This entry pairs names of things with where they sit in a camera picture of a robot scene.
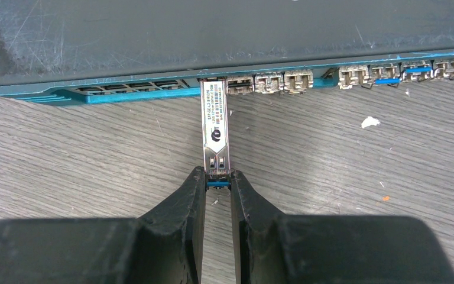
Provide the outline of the dark grey network switch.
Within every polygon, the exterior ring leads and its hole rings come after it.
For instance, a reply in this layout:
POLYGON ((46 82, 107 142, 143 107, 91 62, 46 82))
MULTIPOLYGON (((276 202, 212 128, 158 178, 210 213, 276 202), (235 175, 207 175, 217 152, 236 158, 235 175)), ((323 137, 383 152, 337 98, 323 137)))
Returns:
POLYGON ((454 80, 454 1, 0 1, 0 96, 84 105, 454 80))

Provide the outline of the silver SFP module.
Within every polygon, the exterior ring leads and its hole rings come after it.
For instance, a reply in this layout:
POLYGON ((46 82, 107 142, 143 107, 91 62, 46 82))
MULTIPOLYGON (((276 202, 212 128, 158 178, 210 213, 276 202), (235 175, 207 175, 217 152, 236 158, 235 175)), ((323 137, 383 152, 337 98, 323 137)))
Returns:
POLYGON ((203 166, 206 187, 231 187, 228 107, 226 82, 208 78, 200 81, 202 111, 203 166))

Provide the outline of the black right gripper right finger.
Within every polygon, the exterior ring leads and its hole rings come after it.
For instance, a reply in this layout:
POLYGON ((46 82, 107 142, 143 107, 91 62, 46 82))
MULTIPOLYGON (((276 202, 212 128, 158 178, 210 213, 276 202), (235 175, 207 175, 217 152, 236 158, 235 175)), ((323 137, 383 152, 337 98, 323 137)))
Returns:
POLYGON ((454 283, 434 232, 398 215, 290 215, 231 175, 237 283, 454 283))

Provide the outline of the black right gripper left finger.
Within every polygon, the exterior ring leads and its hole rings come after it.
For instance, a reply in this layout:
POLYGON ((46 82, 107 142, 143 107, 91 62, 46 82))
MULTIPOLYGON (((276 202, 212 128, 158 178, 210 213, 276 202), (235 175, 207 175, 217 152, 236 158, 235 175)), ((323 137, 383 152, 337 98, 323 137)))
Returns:
POLYGON ((0 220, 0 283, 200 283, 206 176, 138 218, 0 220))

